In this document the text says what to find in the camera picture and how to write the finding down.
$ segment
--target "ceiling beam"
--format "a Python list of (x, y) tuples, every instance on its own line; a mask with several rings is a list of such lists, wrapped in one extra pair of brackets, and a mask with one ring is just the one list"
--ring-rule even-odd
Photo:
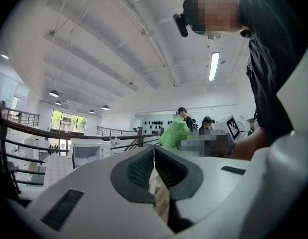
[(58, 82), (60, 84), (62, 83), (61, 89), (62, 89), (63, 86), (66, 86), (67, 88), (74, 89), (75, 91), (83, 93), (86, 96), (89, 96), (89, 97), (92, 97), (92, 98), (99, 97), (100, 99), (103, 99), (106, 102), (113, 101), (112, 98), (106, 98), (104, 96), (100, 96), (100, 94), (88, 93), (87, 91), (82, 90), (82, 86), (73, 86), (72, 84), (65, 83), (65, 80), (61, 81), (60, 78), (56, 78), (56, 77), (53, 77), (53, 75), (49, 75), (49, 73), (47, 71), (45, 72), (44, 76), (45, 76), (45, 78), (47, 78), (51, 81), (53, 81), (52, 79), (54, 79), (56, 82)]
[[(47, 3), (47, 6), (56, 12), (60, 11), (60, 3), (58, 3), (58, 1), (50, 0)], [(109, 27), (107, 25), (98, 25), (95, 27), (91, 26), (91, 24), (88, 23), (88, 20), (86, 20), (88, 17), (88, 12), (84, 15), (84, 18), (81, 17), (81, 19), (77, 19), (75, 16), (76, 13), (71, 11), (69, 4), (63, 8), (62, 15), (70, 20), (75, 19), (74, 23), (104, 43), (110, 50), (112, 50), (112, 52), (119, 56), (137, 74), (139, 74), (152, 88), (156, 89), (158, 87), (158, 84), (154, 82), (152, 78), (145, 77), (147, 74), (147, 69), (142, 65), (142, 62), (138, 57), (135, 55), (132, 56), (133, 51), (131, 51), (129, 48), (123, 48), (121, 46), (118, 47), (118, 44), (113, 41), (113, 39), (111, 39), (110, 36), (112, 34), (108, 33), (109, 31), (107, 29), (109, 29)]]
[(83, 82), (83, 85), (85, 84), (92, 84), (93, 86), (102, 89), (103, 91), (106, 91), (110, 94), (116, 95), (118, 97), (122, 97), (124, 96), (124, 92), (118, 90), (118, 89), (111, 89), (111, 86), (109, 86), (107, 83), (100, 81), (99, 84), (94, 84), (88, 81), (88, 79), (84, 80), (83, 77), (80, 77), (79, 72), (82, 69), (76, 68), (75, 66), (67, 63), (64, 65), (64, 63), (62, 63), (60, 60), (54, 58), (52, 61), (52, 56), (49, 54), (45, 54), (43, 61), (45, 63), (47, 63), (50, 66), (53, 66), (54, 68), (60, 70), (61, 72), (66, 72), (70, 75), (72, 75), (73, 77), (75, 77), (76, 79), (78, 79), (79, 81)]
[(129, 82), (119, 73), (117, 73), (115, 70), (110, 68), (105, 63), (100, 63), (98, 59), (91, 56), (87, 52), (85, 52), (80, 47), (77, 47), (76, 45), (72, 44), (71, 46), (67, 45), (68, 40), (62, 38), (60, 35), (56, 34), (54, 37), (52, 37), (49, 33), (49, 31), (46, 32), (46, 34), (43, 37), (45, 40), (54, 43), (61, 49), (64, 49), (65, 51), (71, 53), (72, 55), (84, 60), (88, 64), (94, 66), (95, 68), (99, 69), (100, 71), (104, 72), (105, 74), (109, 75), (113, 79), (117, 80), (123, 85), (126, 85), (129, 89), (133, 91), (137, 91), (138, 87), (135, 85), (130, 85)]

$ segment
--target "short hair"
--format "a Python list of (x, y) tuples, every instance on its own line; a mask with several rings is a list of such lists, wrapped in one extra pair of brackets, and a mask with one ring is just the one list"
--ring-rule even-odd
[(187, 110), (184, 107), (180, 107), (180, 108), (178, 108), (178, 114), (180, 112), (187, 112)]

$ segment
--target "window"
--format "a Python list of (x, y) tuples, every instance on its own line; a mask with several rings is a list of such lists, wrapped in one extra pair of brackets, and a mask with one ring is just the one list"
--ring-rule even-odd
[(51, 129), (67, 132), (84, 133), (86, 117), (53, 111)]

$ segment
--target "black shirt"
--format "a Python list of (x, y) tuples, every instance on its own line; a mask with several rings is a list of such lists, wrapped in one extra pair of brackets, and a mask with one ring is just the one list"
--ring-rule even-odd
[(240, 23), (249, 28), (241, 31), (249, 38), (246, 74), (255, 96), (258, 123), (271, 145), (293, 130), (277, 92), (301, 60), (308, 37), (287, 0), (239, 0), (239, 12)]
[(193, 121), (192, 118), (190, 116), (187, 116), (184, 121), (186, 122), (186, 125), (188, 127), (189, 130), (193, 130)]

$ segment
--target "person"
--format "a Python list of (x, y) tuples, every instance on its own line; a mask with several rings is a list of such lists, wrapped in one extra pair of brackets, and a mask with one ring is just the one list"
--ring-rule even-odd
[(212, 119), (210, 117), (205, 117), (202, 121), (202, 126), (198, 130), (198, 134), (205, 134), (206, 130), (209, 130), (209, 127), (212, 125)]
[(242, 37), (249, 39), (246, 74), (255, 97), (259, 127), (236, 142), (231, 158), (250, 160), (257, 149), (270, 146), (293, 130), (277, 92), (308, 48), (308, 26), (303, 24), (308, 22), (308, 16), (304, 6), (297, 3), (295, 0), (185, 0), (183, 3), (186, 21), (197, 34), (240, 31)]
[(178, 114), (184, 119), (186, 125), (190, 131), (193, 131), (193, 120), (187, 114), (187, 110), (184, 107), (178, 108)]

